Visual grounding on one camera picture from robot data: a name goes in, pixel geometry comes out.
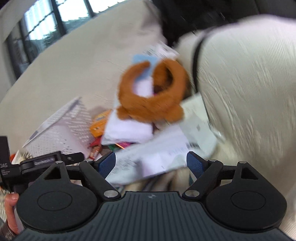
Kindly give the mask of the person left hand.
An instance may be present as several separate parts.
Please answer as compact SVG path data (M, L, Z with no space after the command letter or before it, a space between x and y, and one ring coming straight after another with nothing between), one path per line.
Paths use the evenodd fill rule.
M6 221L8 223L8 227L13 233L17 235L19 234L19 230L18 225L16 223L14 207L16 206L18 199L19 195L17 193L10 193L6 195L4 201L4 208L6 211Z

